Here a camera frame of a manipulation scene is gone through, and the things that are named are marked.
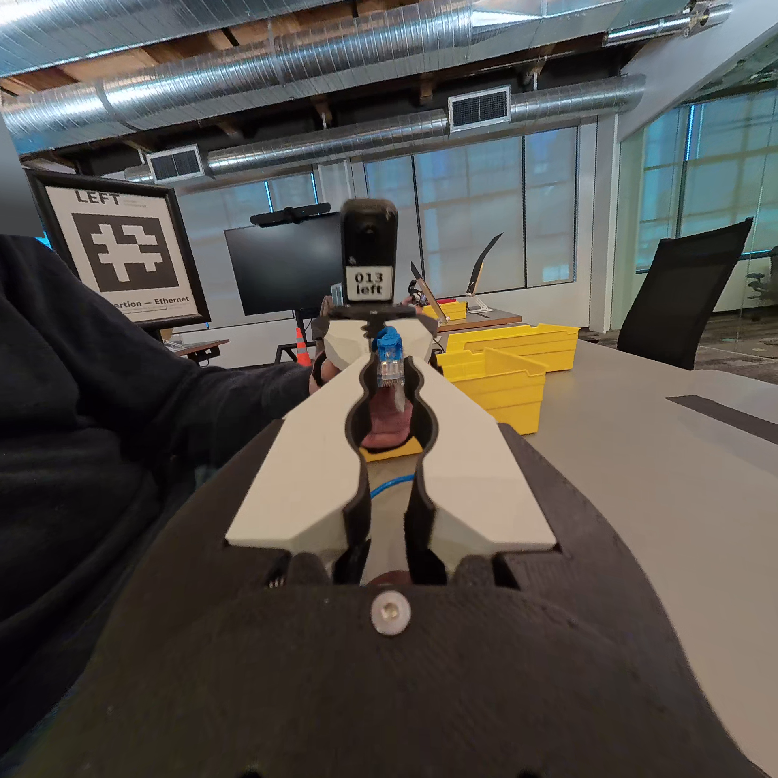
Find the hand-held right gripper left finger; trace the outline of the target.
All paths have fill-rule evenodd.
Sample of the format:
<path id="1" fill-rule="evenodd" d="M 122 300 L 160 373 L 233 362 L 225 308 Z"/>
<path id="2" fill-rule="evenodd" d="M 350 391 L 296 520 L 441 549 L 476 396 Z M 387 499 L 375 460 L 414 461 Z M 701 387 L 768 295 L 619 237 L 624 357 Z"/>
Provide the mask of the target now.
<path id="1" fill-rule="evenodd" d="M 359 444 L 370 430 L 363 355 L 280 423 L 225 540 L 232 547 L 310 553 L 334 580 L 361 580 L 371 498 Z"/>

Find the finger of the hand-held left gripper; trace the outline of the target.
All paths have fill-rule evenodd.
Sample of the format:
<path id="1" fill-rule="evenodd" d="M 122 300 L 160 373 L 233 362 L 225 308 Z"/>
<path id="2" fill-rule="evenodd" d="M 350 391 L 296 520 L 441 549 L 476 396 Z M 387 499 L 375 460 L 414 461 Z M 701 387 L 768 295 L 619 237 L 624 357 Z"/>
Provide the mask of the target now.
<path id="1" fill-rule="evenodd" d="M 436 320 L 431 317 L 405 317 L 394 319 L 394 329 L 402 340 L 405 358 L 428 363 L 433 353 L 436 336 Z"/>
<path id="2" fill-rule="evenodd" d="M 364 368 L 372 359 L 367 319 L 321 319 L 327 360 L 340 372 L 356 364 Z"/>

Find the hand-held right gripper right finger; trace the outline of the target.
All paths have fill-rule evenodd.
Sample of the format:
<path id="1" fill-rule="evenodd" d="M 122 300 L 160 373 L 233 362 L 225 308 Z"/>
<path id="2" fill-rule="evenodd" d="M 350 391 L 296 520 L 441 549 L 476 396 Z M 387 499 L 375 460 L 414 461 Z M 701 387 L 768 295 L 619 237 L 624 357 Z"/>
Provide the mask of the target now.
<path id="1" fill-rule="evenodd" d="M 558 541 L 517 458 L 524 440 L 424 360 L 404 361 L 422 446 L 404 513 L 411 582 L 445 584 L 469 556 L 554 551 Z"/>

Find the person's left forearm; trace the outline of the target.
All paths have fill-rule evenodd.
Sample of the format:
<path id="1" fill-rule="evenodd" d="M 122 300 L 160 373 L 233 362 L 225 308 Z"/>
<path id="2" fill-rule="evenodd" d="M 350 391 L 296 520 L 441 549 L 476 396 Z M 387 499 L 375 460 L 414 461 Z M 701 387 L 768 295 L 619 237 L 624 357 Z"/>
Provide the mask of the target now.
<path id="1" fill-rule="evenodd" d="M 313 368 L 284 363 L 259 370 L 207 369 L 177 422 L 176 453 L 204 485 L 270 423 L 309 397 Z"/>

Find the person's left hand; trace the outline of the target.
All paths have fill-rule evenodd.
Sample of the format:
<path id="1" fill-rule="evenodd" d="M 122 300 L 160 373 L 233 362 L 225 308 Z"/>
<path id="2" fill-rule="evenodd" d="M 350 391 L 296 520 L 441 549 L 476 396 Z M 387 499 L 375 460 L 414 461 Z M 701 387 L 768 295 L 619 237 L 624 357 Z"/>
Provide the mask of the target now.
<path id="1" fill-rule="evenodd" d="M 413 403 L 400 386 L 382 387 L 370 399 L 370 431 L 361 442 L 368 451 L 400 447 L 411 436 Z"/>

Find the instruction board on stand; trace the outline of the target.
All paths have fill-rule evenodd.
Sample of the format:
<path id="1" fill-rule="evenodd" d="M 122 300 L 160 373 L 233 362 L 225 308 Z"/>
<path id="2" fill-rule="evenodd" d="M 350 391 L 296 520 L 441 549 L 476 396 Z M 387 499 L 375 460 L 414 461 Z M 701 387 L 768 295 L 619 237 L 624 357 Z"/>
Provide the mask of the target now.
<path id="1" fill-rule="evenodd" d="M 439 324 L 442 325 L 447 324 L 450 321 L 449 316 L 447 316 L 447 314 L 443 311 L 442 307 L 437 302 L 436 298 L 433 296 L 430 287 L 427 285 L 425 279 L 423 278 L 422 272 L 416 267 L 416 264 L 413 262 L 411 262 L 411 269 L 412 269 L 412 274 L 414 276 L 415 285 L 419 287 L 422 296 L 425 298 L 425 303 L 423 307 L 424 306 L 432 307 Z"/>
<path id="2" fill-rule="evenodd" d="M 479 255 L 478 259 L 474 263 L 471 278 L 469 280 L 468 286 L 464 294 L 468 305 L 468 312 L 470 314 L 486 316 L 487 314 L 493 312 L 493 309 L 490 306 L 488 306 L 479 297 L 477 292 L 478 292 L 479 281 L 482 275 L 485 259 L 488 253 L 491 251 L 491 249 L 495 246 L 495 244 L 501 237 L 502 237 L 502 233 L 498 233 L 497 235 L 495 235 L 494 238 L 492 238 L 491 241 L 489 241 L 487 246 L 484 248 L 484 250 Z"/>

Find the wooden background desk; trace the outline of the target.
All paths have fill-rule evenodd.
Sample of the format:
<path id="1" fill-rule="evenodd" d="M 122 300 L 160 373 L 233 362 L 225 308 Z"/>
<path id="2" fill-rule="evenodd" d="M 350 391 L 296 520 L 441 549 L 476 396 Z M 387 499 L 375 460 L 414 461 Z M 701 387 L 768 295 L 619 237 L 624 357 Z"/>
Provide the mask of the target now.
<path id="1" fill-rule="evenodd" d="M 460 331 L 477 331 L 493 327 L 506 327 L 522 325 L 522 317 L 503 310 L 491 310 L 478 312 L 465 310 L 464 319 L 450 319 L 444 324 L 437 325 L 439 333 L 452 333 Z"/>

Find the yellow plastic bin with divider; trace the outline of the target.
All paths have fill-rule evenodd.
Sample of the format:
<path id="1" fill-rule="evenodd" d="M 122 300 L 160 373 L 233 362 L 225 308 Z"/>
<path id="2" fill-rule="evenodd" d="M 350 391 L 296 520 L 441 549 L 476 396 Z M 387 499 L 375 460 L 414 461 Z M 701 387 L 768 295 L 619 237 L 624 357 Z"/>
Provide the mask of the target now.
<path id="1" fill-rule="evenodd" d="M 520 435 L 537 433 L 547 367 L 506 349 L 439 353 L 442 374 L 499 423 Z"/>

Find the long yellow plastic bin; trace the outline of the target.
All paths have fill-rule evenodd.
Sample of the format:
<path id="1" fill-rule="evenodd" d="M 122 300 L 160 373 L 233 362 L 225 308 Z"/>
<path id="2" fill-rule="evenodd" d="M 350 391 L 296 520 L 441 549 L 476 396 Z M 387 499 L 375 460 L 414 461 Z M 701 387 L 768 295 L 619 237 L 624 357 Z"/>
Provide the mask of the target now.
<path id="1" fill-rule="evenodd" d="M 484 328 L 451 333 L 447 354 L 469 351 L 481 353 L 487 348 L 534 360 L 548 372 L 573 368 L 579 327 L 539 324 Z"/>

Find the small wooden side desk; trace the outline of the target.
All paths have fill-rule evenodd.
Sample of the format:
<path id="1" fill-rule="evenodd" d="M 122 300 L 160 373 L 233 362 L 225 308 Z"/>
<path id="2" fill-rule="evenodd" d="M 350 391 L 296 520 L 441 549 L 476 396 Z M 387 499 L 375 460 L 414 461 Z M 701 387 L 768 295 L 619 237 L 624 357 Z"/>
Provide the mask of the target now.
<path id="1" fill-rule="evenodd" d="M 196 364 L 209 363 L 221 355 L 220 348 L 229 344 L 229 339 L 219 339 L 208 342 L 183 344 L 170 340 L 162 340 L 162 344 L 173 354 L 179 355 Z"/>

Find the white air vent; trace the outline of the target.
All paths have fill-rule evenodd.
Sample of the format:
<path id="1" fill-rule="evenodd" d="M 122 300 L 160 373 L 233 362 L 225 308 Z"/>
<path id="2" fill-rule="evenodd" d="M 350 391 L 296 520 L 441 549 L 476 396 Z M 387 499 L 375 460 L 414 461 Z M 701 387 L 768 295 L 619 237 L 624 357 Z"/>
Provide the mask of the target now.
<path id="1" fill-rule="evenodd" d="M 447 102 L 451 133 L 511 122 L 511 85 L 450 96 Z"/>
<path id="2" fill-rule="evenodd" d="M 196 144 L 151 152 L 146 156 L 147 165 L 156 184 L 173 184 L 208 175 L 199 147 Z"/>

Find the black framed tag sign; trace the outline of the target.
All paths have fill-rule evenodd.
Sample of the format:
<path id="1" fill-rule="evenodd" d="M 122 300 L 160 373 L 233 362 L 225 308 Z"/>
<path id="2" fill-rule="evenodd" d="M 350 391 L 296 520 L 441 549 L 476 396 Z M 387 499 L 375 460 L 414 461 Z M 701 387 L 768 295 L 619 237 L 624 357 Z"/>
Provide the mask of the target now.
<path id="1" fill-rule="evenodd" d="M 174 189 L 26 170 L 52 249 L 147 330 L 211 320 Z"/>

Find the black mesh office chair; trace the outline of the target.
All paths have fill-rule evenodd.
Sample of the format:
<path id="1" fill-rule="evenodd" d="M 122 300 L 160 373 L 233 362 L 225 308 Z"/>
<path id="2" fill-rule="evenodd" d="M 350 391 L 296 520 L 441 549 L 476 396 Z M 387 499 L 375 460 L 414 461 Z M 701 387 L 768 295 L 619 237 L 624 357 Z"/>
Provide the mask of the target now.
<path id="1" fill-rule="evenodd" d="M 693 370 L 706 324 L 751 232 L 753 218 L 659 242 L 618 333 L 617 350 Z"/>

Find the black wall monitor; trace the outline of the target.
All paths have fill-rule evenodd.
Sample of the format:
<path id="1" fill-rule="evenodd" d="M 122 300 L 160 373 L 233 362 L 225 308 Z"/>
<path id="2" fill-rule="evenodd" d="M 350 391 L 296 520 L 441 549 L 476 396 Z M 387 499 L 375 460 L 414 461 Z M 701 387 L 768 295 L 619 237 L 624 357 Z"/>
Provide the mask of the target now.
<path id="1" fill-rule="evenodd" d="M 244 314 L 318 312 L 331 287 L 344 280 L 340 220 L 329 213 L 300 223 L 225 230 Z"/>

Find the silver ventilation duct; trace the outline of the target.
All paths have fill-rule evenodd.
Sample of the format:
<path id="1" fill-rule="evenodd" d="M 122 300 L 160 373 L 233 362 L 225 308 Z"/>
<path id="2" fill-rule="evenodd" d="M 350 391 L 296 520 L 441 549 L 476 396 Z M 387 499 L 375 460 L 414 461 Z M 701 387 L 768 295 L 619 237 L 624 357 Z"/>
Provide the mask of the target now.
<path id="1" fill-rule="evenodd" d="M 409 149 L 446 141 L 451 135 L 467 139 L 484 131 L 505 131 L 508 127 L 532 134 L 552 124 L 631 111 L 642 100 L 645 84 L 644 75 L 634 74 L 511 92 L 511 122 L 481 129 L 451 133 L 446 107 L 214 150 L 201 159 L 207 166 L 207 177 L 218 177 L 343 160 L 381 150 Z M 125 170 L 124 179 L 155 183 L 147 163 Z"/>
<path id="2" fill-rule="evenodd" d="M 375 11 L 298 33 L 270 36 L 111 79 L 57 87 L 6 103 L 12 136 L 27 140 L 246 95 L 419 55 L 453 53 L 542 20 L 542 2 L 419 2 Z"/>
<path id="3" fill-rule="evenodd" d="M 311 19 L 317 12 L 332 11 L 335 5 L 336 2 L 2 2 L 2 77 L 169 44 L 185 37 L 207 36 L 223 28 L 264 24 L 265 37 L 245 41 L 238 45 L 241 46 L 267 41 L 270 36 L 298 33 L 317 24 L 366 15 L 353 17 L 347 13 L 339 19 Z M 309 17 L 306 26 L 290 29 L 284 24 L 285 16 L 301 13 Z M 419 55 L 400 62 L 414 58 L 435 61 L 453 53 Z"/>

